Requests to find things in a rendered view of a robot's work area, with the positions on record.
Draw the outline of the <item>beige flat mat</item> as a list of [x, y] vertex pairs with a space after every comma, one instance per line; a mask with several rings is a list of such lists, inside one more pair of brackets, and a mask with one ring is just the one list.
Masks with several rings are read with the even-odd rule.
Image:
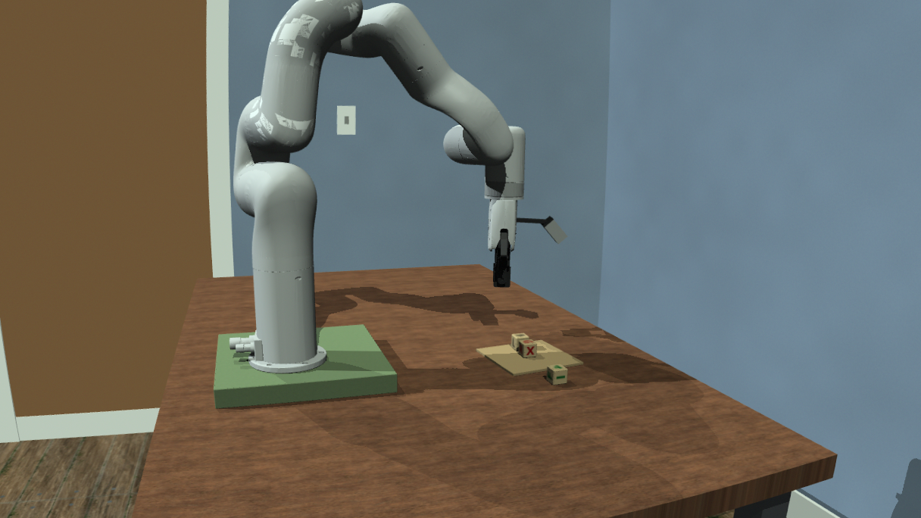
[[477, 348], [475, 351], [491, 362], [506, 370], [512, 376], [520, 376], [538, 371], [546, 371], [548, 365], [561, 364], [564, 367], [583, 365], [577, 358], [564, 353], [563, 350], [542, 340], [537, 343], [536, 357], [523, 358], [517, 350], [510, 345], [494, 345], [494, 347]]

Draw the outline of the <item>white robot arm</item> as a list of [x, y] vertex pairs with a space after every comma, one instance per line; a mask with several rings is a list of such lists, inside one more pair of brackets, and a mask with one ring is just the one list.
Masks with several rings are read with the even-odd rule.
[[415, 101], [460, 124], [446, 133], [444, 150], [457, 163], [486, 165], [486, 196], [524, 194], [524, 130], [508, 126], [493, 101], [449, 67], [409, 8], [389, 3], [363, 10], [362, 0], [295, 2], [272, 35], [261, 96], [239, 118], [233, 174], [237, 204], [254, 217], [257, 330], [229, 337], [229, 347], [251, 352], [250, 365], [266, 373], [298, 373], [326, 361], [316, 333], [317, 191], [311, 176], [289, 163], [290, 154], [276, 152], [310, 144], [327, 52], [381, 56]]

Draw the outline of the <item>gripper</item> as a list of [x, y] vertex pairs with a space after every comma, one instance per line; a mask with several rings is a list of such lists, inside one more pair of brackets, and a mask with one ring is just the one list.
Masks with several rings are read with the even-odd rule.
[[[494, 287], [510, 285], [509, 254], [514, 251], [517, 228], [517, 200], [522, 197], [491, 197], [488, 210], [488, 250], [495, 249]], [[499, 234], [501, 234], [499, 239]], [[498, 245], [498, 246], [497, 246]], [[512, 246], [512, 247], [511, 247]]]

